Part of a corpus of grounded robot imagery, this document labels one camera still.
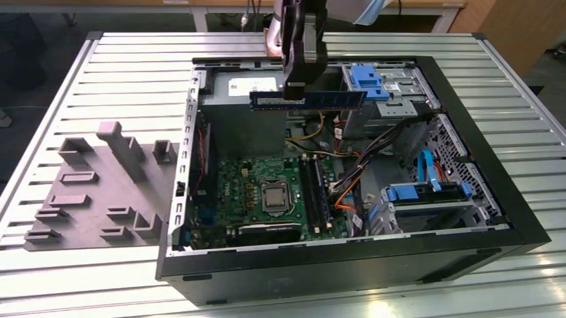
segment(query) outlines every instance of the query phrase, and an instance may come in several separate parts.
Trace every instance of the white label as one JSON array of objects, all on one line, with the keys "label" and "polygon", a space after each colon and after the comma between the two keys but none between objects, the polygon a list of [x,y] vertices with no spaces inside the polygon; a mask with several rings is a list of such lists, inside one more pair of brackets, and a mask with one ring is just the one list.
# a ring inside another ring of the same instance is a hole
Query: white label
[{"label": "white label", "polygon": [[359,229],[362,229],[363,221],[362,221],[360,217],[358,216],[358,214],[354,214],[352,222],[354,222],[355,226]]},{"label": "white label", "polygon": [[386,83],[383,84],[386,91],[399,91],[399,86],[396,83]]},{"label": "white label", "polygon": [[251,91],[276,91],[275,78],[232,78],[228,96],[248,96]]},{"label": "white label", "polygon": [[303,105],[304,98],[299,101],[287,101],[283,98],[257,98],[257,105]]},{"label": "white label", "polygon": [[188,5],[188,0],[163,0],[165,5]]},{"label": "white label", "polygon": [[335,135],[336,139],[342,140],[342,129],[340,128],[334,129],[334,135]]}]

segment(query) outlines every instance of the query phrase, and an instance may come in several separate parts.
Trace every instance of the wire bundle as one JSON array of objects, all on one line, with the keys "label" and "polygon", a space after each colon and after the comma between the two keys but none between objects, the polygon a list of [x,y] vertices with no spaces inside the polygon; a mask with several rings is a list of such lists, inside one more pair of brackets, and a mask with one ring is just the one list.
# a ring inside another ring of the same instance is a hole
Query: wire bundle
[{"label": "wire bundle", "polygon": [[371,158],[378,154],[380,150],[383,150],[395,140],[395,138],[399,136],[403,128],[414,123],[419,123],[420,121],[428,121],[432,119],[435,113],[426,113],[418,117],[411,117],[403,119],[394,127],[387,129],[386,132],[383,132],[370,143],[370,145],[366,147],[364,151],[362,151],[362,154],[359,155],[354,168],[346,173],[346,175],[338,179],[336,183],[334,184],[334,188],[343,186],[350,180],[350,185],[347,186],[346,190],[342,192],[342,195],[339,196],[339,199],[336,200],[336,203],[334,204],[334,207],[336,209],[351,209],[355,211],[355,208],[350,205],[343,205],[342,200],[344,199],[347,193],[354,188],[355,184],[360,181],[363,170],[366,169]]}]

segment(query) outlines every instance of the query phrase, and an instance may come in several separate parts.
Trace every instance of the floor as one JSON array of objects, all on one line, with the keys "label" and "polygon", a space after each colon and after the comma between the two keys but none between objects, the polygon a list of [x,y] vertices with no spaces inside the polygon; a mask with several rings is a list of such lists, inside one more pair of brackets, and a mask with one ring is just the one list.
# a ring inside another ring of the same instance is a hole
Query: floor
[{"label": "floor", "polygon": [[[216,15],[208,15],[207,19],[211,32],[237,30],[237,17],[227,17],[224,22]],[[0,82],[0,109],[13,119],[9,128],[0,128],[0,193],[88,32],[195,31],[192,17],[185,14],[147,14],[143,19],[139,15],[77,15],[79,23],[71,28],[64,24],[60,15],[33,15],[33,20],[48,44],[48,51],[40,58],[47,81],[39,88],[27,92],[13,92]],[[336,21],[328,24],[327,28],[328,31],[351,31],[352,25]],[[550,54],[542,56],[524,81],[528,85],[544,86],[539,98],[558,121],[566,125],[566,61],[552,60]]]}]

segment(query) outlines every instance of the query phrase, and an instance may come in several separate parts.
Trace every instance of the robotic arm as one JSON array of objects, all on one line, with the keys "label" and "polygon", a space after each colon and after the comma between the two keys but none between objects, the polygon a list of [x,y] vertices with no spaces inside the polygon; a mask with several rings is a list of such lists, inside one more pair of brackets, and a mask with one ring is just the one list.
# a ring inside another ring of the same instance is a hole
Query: robotic arm
[{"label": "robotic arm", "polygon": [[283,58],[284,99],[302,99],[307,84],[315,82],[326,70],[328,54],[322,40],[326,18],[370,25],[391,1],[275,1],[265,39],[271,53],[280,53]]}]

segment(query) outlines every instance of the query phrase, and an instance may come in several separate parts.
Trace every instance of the gray foam tray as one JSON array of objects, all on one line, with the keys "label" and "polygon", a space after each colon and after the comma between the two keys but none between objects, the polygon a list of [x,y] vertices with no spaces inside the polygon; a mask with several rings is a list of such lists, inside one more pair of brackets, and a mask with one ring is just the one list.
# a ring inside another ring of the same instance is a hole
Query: gray foam tray
[{"label": "gray foam tray", "polygon": [[[173,144],[173,147],[177,151],[179,145]],[[45,218],[41,217],[41,213],[39,214],[41,221],[39,219],[35,221],[32,231],[25,237],[25,250],[63,250],[157,244],[159,238],[153,237],[160,229],[145,231],[141,229],[140,234],[137,234],[133,228],[135,217],[132,217],[139,213],[147,222],[139,221],[137,226],[147,226],[156,214],[157,220],[153,225],[160,228],[165,212],[169,209],[176,164],[175,162],[157,164],[152,148],[152,144],[140,145],[145,157],[140,165],[147,180],[137,183],[132,182],[111,152],[111,148],[107,146],[92,147],[93,151],[80,152],[88,165],[75,164],[71,166],[68,163],[63,163],[48,198],[43,203],[43,209],[48,209],[43,214],[53,212],[55,207],[49,205],[53,196],[59,196],[56,201],[61,199],[63,202],[65,201],[63,195],[73,195],[68,199],[73,199],[76,203],[80,203],[81,195],[87,195],[88,199],[83,204],[57,205],[64,210],[63,217]],[[80,174],[76,178],[65,177],[65,180],[72,180],[72,182],[63,184],[60,181],[67,174],[92,171],[96,173],[93,178],[92,174]],[[116,207],[131,207],[133,214],[124,213],[121,217],[109,217],[107,213],[112,209],[108,210],[108,208],[113,208],[113,213],[116,213]],[[49,238],[48,235],[41,235],[49,233],[49,230],[55,230],[60,237]],[[123,237],[112,237],[112,235],[120,234],[123,234]]]}]

